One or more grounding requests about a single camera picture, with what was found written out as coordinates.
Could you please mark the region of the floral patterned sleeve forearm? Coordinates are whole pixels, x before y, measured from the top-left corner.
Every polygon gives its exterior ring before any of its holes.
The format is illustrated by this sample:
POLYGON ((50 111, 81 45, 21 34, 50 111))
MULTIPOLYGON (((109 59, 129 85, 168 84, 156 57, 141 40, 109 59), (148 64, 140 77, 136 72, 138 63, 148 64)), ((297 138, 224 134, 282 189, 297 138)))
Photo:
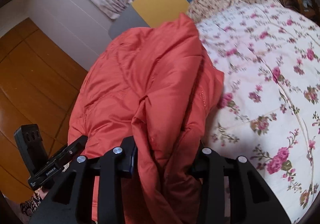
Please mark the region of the floral patterned sleeve forearm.
POLYGON ((20 204, 21 212, 24 215, 31 217, 48 194, 48 191, 49 190, 42 188, 39 188, 38 190, 34 191, 33 195, 29 200, 20 204))

